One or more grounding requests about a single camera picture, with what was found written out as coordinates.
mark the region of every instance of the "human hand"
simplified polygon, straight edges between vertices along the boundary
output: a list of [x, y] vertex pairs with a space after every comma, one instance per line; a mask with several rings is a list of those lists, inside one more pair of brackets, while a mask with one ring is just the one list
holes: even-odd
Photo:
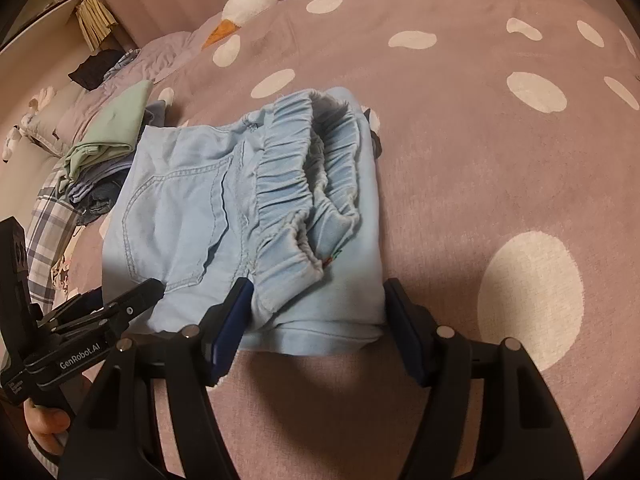
[[[84, 376], [80, 377], [82, 393], [85, 395], [91, 387], [91, 381]], [[24, 420], [34, 440], [43, 450], [62, 455], [64, 448], [55, 435], [68, 430], [71, 425], [71, 419], [66, 412], [57, 408], [36, 406], [31, 399], [25, 400], [23, 407]]]

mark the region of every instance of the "black cloth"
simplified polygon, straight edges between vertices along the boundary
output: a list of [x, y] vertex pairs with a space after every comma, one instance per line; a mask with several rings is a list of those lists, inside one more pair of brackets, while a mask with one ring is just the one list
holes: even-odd
[[78, 225], [89, 225], [113, 209], [128, 174], [129, 170], [122, 170], [96, 184], [76, 206], [80, 211]]
[[82, 62], [74, 72], [69, 74], [69, 78], [82, 88], [89, 91], [95, 90], [102, 84], [104, 75], [119, 62], [122, 56], [124, 56], [124, 52], [121, 50], [112, 48], [101, 50], [95, 56], [89, 56], [86, 61]]

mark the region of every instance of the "white plush toy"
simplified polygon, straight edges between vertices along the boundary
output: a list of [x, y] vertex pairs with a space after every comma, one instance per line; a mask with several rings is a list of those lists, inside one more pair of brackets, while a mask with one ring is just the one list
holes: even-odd
[[6, 134], [6, 139], [4, 140], [4, 146], [2, 147], [2, 160], [8, 162], [11, 156], [14, 154], [15, 147], [20, 142], [21, 138], [20, 130], [17, 126], [14, 126], [9, 130]]
[[29, 111], [25, 113], [20, 119], [21, 134], [26, 135], [27, 128], [31, 120], [36, 116], [37, 113], [41, 112], [42, 109], [51, 102], [55, 94], [56, 91], [53, 89], [53, 86], [48, 86], [40, 90], [37, 95], [34, 95], [31, 98], [31, 101], [29, 101]]

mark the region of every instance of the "pink bedsheet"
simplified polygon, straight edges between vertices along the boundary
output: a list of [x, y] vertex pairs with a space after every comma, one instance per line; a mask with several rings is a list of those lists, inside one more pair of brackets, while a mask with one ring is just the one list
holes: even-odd
[[[337, 85], [376, 111], [386, 275], [470, 338], [522, 340], [593, 472], [640, 404], [640, 64], [619, 28], [581, 0], [289, 0], [204, 52], [172, 41], [180, 68], [151, 97], [175, 91], [169, 125]], [[99, 285], [100, 246], [92, 226], [70, 288]], [[383, 480], [426, 392], [385, 339], [326, 359], [242, 353], [210, 398], [243, 479]]]

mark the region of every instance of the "back pocket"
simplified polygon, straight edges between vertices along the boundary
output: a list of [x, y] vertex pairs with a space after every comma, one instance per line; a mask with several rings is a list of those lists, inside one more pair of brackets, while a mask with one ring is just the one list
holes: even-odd
[[228, 228], [222, 184], [231, 156], [215, 164], [150, 178], [122, 219], [131, 278], [155, 278], [166, 292], [199, 283]]

